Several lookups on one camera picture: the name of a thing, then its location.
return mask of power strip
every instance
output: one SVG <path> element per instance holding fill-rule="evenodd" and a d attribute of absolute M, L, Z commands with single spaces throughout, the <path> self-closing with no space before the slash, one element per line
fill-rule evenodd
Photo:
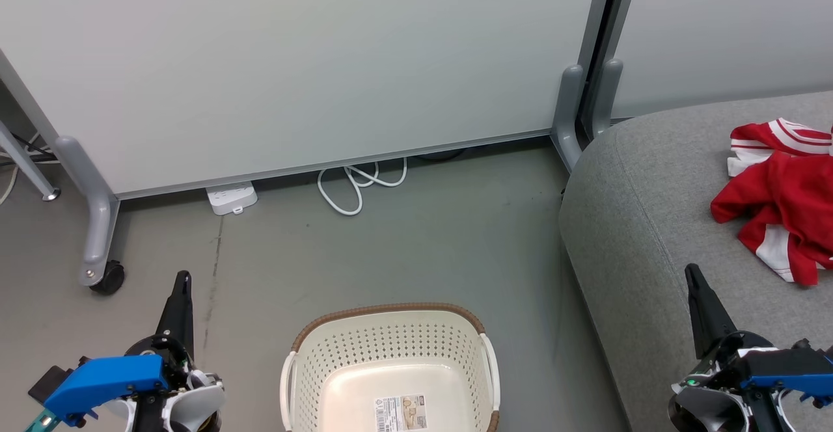
<path fill-rule="evenodd" d="M 252 186 L 252 182 L 244 181 L 232 183 L 232 185 L 210 186 L 206 188 L 208 202 L 216 215 L 227 215 L 227 213 L 243 212 L 243 208 L 252 206 L 258 201 L 258 194 Z"/>

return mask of concrete floor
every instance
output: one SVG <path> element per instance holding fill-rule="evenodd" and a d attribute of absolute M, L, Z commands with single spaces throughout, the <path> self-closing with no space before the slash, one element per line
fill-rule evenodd
<path fill-rule="evenodd" d="M 500 429 L 627 429 L 559 249 L 567 174 L 551 146 L 411 165 L 398 188 L 365 189 L 353 218 L 327 206 L 314 175 L 256 183 L 259 201 L 242 215 L 214 215 L 200 190 L 128 201 L 111 253 L 128 278 L 110 297 L 75 283 L 87 212 L 60 166 L 42 167 L 63 189 L 53 203 L 22 176 L 0 206 L 6 429 L 38 414 L 26 392 L 53 364 L 121 355 L 152 334 L 179 269 L 194 277 L 197 363 L 226 383 L 226 430 L 282 429 L 280 366 L 308 322 L 406 301 L 451 302 L 480 317 L 500 364 Z M 389 166 L 384 177 L 398 176 L 399 163 Z M 350 206 L 343 174 L 327 176 L 333 198 Z M 102 411 L 85 430 L 122 427 Z"/>

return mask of white panel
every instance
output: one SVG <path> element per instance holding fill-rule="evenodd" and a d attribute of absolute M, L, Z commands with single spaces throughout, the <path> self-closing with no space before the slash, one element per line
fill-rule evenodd
<path fill-rule="evenodd" d="M 833 88 L 831 8 L 833 0 L 631 1 L 613 118 Z"/>
<path fill-rule="evenodd" d="M 113 191 L 547 129 L 591 0 L 0 0 Z"/>

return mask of gray stand foot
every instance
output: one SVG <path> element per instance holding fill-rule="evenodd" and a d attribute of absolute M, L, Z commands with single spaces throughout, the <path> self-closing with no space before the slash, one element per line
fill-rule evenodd
<path fill-rule="evenodd" d="M 54 144 L 66 171 L 75 185 L 87 198 L 90 222 L 87 228 L 87 242 L 84 245 L 84 261 L 78 282 L 82 286 L 94 286 L 104 277 L 107 254 L 113 240 L 119 201 L 110 192 L 104 177 L 98 173 L 84 149 L 74 138 L 59 136 Z"/>
<path fill-rule="evenodd" d="M 583 73 L 583 68 L 578 64 L 568 66 L 562 73 L 556 114 L 553 118 L 553 132 L 550 133 L 558 154 L 562 156 L 567 171 L 571 173 L 581 155 L 581 147 L 575 138 L 575 115 L 578 113 L 578 103 L 581 99 Z"/>
<path fill-rule="evenodd" d="M 599 89 L 595 95 L 593 105 L 592 132 L 593 139 L 610 127 L 610 115 L 613 112 L 613 101 L 616 99 L 616 89 L 622 76 L 622 61 L 608 59 L 601 67 Z"/>
<path fill-rule="evenodd" d="M 17 163 L 18 167 L 20 167 L 20 171 L 32 180 L 32 183 L 34 183 L 38 191 L 44 194 L 44 201 L 52 201 L 59 197 L 61 190 L 50 185 L 46 177 L 44 177 L 44 174 L 42 174 L 40 169 L 38 169 L 38 166 L 32 162 L 29 154 L 26 154 L 26 151 L 24 151 L 23 148 L 20 147 L 20 144 L 15 141 L 14 136 L 12 136 L 12 132 L 6 128 L 3 122 L 0 122 L 0 148 L 5 150 L 6 154 L 8 154 L 12 160 Z"/>

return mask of gray fabric upholstery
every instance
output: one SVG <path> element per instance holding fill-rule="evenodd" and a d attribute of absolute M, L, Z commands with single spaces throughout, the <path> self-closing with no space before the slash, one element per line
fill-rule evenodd
<path fill-rule="evenodd" d="M 593 141 L 570 177 L 560 227 L 633 430 L 674 430 L 670 385 L 696 363 L 688 263 L 699 264 L 738 328 L 780 347 L 802 337 L 833 344 L 833 275 L 809 289 L 784 282 L 737 240 L 742 222 L 717 224 L 709 212 L 728 181 L 731 130 L 778 117 L 830 129 L 833 93 L 633 118 Z M 833 429 L 833 408 L 788 400 L 795 429 Z"/>

